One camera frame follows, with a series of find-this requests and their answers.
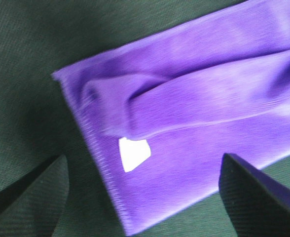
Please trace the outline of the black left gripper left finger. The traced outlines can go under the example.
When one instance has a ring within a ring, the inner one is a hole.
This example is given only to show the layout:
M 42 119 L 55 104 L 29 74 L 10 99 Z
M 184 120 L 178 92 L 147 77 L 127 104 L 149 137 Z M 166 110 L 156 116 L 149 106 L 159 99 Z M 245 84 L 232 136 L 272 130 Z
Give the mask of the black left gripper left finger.
M 0 237 L 50 237 L 69 194 L 65 156 L 42 162 L 0 191 Z

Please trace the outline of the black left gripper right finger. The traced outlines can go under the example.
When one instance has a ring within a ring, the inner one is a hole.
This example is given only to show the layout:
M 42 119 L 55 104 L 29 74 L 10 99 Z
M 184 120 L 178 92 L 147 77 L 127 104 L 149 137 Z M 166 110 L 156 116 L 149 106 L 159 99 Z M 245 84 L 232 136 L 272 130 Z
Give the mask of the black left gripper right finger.
M 219 194 L 239 237 L 290 237 L 290 189 L 236 154 L 222 157 Z

